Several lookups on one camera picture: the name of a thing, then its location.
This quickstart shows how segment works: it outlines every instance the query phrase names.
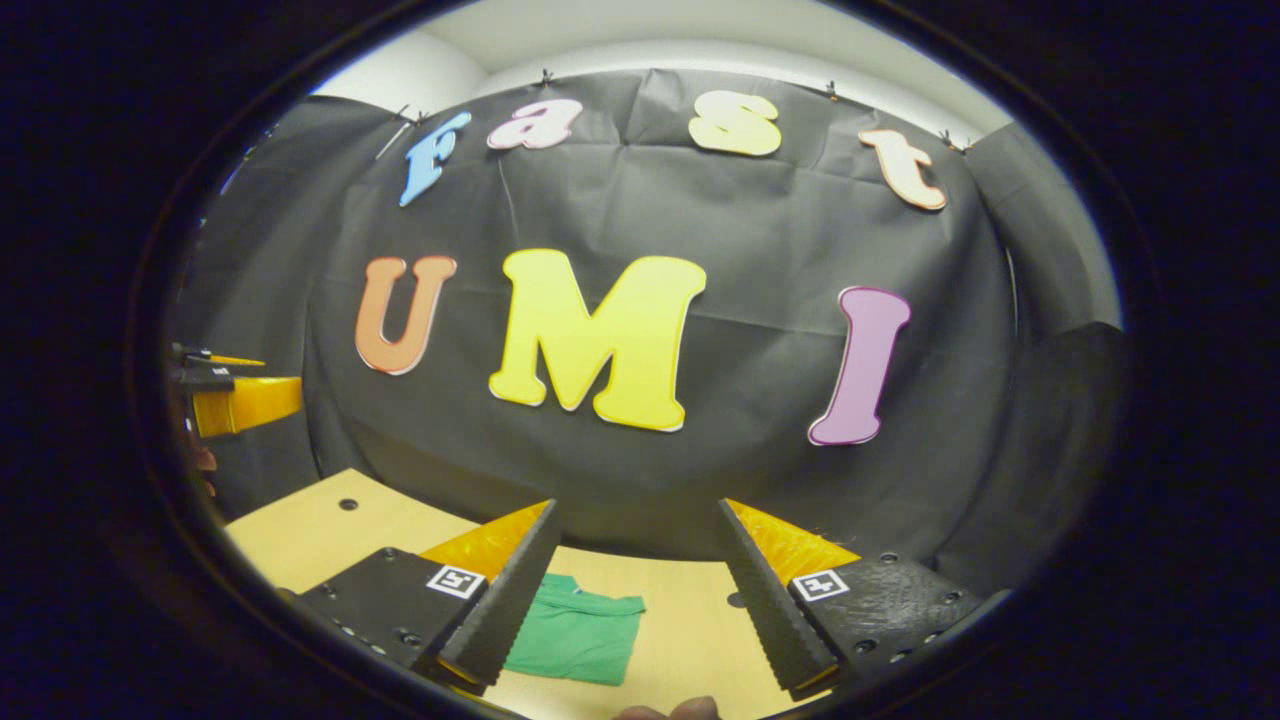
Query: folded shirt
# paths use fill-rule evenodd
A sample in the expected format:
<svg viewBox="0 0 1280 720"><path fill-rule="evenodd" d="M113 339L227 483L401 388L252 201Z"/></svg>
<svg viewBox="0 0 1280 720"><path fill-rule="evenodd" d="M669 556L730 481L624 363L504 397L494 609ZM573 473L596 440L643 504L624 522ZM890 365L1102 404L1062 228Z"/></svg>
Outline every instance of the folded shirt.
<svg viewBox="0 0 1280 720"><path fill-rule="evenodd" d="M640 597L582 592L573 578L547 574L504 667L543 678L621 685L644 610Z"/></svg>

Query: table surface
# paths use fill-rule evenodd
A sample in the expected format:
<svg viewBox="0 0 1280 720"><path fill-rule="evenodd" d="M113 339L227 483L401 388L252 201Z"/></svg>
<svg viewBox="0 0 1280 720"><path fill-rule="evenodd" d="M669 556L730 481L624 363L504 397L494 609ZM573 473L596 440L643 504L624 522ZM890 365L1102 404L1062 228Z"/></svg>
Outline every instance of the table surface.
<svg viewBox="0 0 1280 720"><path fill-rule="evenodd" d="M355 500L355 510L339 507ZM305 592L392 546L422 552L476 524L346 470L268 505L227 532L269 583ZM549 573L585 592L640 596L645 614L621 687L503 670L484 694L534 720L608 720L631 705L669 712L691 697L716 698L723 720L762 717L799 703L778 688L723 562L626 557L559 547Z"/></svg>

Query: black fabric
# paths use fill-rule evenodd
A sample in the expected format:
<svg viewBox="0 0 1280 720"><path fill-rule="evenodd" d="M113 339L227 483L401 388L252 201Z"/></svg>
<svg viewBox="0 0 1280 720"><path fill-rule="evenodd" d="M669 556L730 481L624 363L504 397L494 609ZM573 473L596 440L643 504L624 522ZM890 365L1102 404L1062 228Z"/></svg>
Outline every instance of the black fabric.
<svg viewBox="0 0 1280 720"><path fill-rule="evenodd" d="M781 149L748 158L696 147L687 122L709 90L769 99ZM585 106L563 143L485 146L515 109L552 97ZM399 208L404 154L460 110L472 120L443 177ZM874 538L927 560L965 525L993 459L1020 452L1006 442L1012 368L1043 333L1016 327L1006 245L1027 243L997 231L1027 228L992 223L966 160L937 137L787 83L690 70L582 76L476 99L406 132L375 161L401 124L355 102L307 100L200 231L178 340L301 372L306 395L305 415L214 447L232 516L353 466L475 520L554 497L566 542L585 547L716 559L714 501L728 496L840 542ZM874 150L858 140L876 128L929 152L924 177L943 188L946 209L919 210L886 186ZM564 251L591 310L640 256L707 270L681 346L681 430L608 424L589 402L566 413L550 393L540 407L489 393L511 301L502 261L529 247ZM404 375L374 372L353 341L365 266L424 255L458 263L426 355ZM913 316L893 351L881 433L814 447L806 429L827 407L845 345L836 296L855 284L904 296ZM388 337L403 327L412 290L411 274L397 283ZM1056 291L1019 301L1052 314ZM1039 324L1060 332L1087 320ZM1018 421L1059 421L1046 413L1024 409ZM1085 497L1089 484L1064 473L1061 493L1044 502ZM1061 529L1044 528L1032 544L1050 547ZM1030 550L984 542L965 552L957 568ZM1001 568L1011 570L956 579L989 593L1025 564Z"/></svg>

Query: foam letter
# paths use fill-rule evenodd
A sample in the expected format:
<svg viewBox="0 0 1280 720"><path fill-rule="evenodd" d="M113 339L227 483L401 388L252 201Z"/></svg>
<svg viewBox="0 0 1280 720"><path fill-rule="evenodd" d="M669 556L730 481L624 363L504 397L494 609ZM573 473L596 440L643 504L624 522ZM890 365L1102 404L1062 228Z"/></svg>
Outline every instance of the foam letter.
<svg viewBox="0 0 1280 720"><path fill-rule="evenodd" d="M520 250L502 272L511 278L511 315L502 369L489 377L497 397L541 405L538 348L561 407L576 410L613 359L595 413L611 423L675 432L685 424L676 402L676 364L685 313L707 287L707 273L678 258L631 263L594 315L588 314L568 258L558 250Z"/></svg>
<svg viewBox="0 0 1280 720"><path fill-rule="evenodd" d="M929 154L908 145L902 133L891 129L873 129L858 133L858 140L876 149L884 182L899 197L916 208L941 210L947 197L936 187L924 184L919 165L931 165Z"/></svg>
<svg viewBox="0 0 1280 720"><path fill-rule="evenodd" d="M422 258L413 264L417 287L413 288L404 334L399 342L389 342L383 334L383 320L392 299L392 284L404 274L404 268L399 258L379 258L369 263L365 268L365 296L356 315L356 352L365 365L388 375L403 375L422 360L440 287L453 277L458 264L440 255Z"/></svg>
<svg viewBox="0 0 1280 720"><path fill-rule="evenodd" d="M708 150L742 155L768 155L782 145L778 126L771 123L778 109L759 95L713 90L698 96L689 120L689 135Z"/></svg>
<svg viewBox="0 0 1280 720"><path fill-rule="evenodd" d="M876 437L876 405L884 388L893 341L911 318L905 300L874 287L845 288L840 310L849 318L845 359L827 414L809 427L809 442L814 445L852 445Z"/></svg>
<svg viewBox="0 0 1280 720"><path fill-rule="evenodd" d="M404 158L408 159L408 181L404 183L404 192L401 195L401 208L408 205L422 191L435 184L444 173L435 161L444 161L453 154L457 145L457 133L463 126L471 122L471 113L458 113L449 122L431 131L410 149Z"/></svg>
<svg viewBox="0 0 1280 720"><path fill-rule="evenodd" d="M524 145L530 150L541 150L559 145L572 135L568 124L581 111L582 104L577 100L545 100L525 105L511 114L513 120L489 133L489 147L508 150Z"/></svg>

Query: purple letter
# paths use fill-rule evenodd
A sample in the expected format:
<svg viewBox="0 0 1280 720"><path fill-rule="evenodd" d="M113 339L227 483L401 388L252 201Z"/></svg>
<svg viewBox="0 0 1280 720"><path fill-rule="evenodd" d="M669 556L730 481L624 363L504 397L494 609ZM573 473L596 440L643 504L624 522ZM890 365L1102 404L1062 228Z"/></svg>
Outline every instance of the purple letter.
<svg viewBox="0 0 1280 720"><path fill-rule="evenodd" d="M876 437L876 404L884 388L893 340L911 318L905 300L874 287L845 288L840 309L849 318L849 340L831 405L809 427L809 442L814 445L852 445Z"/></svg>

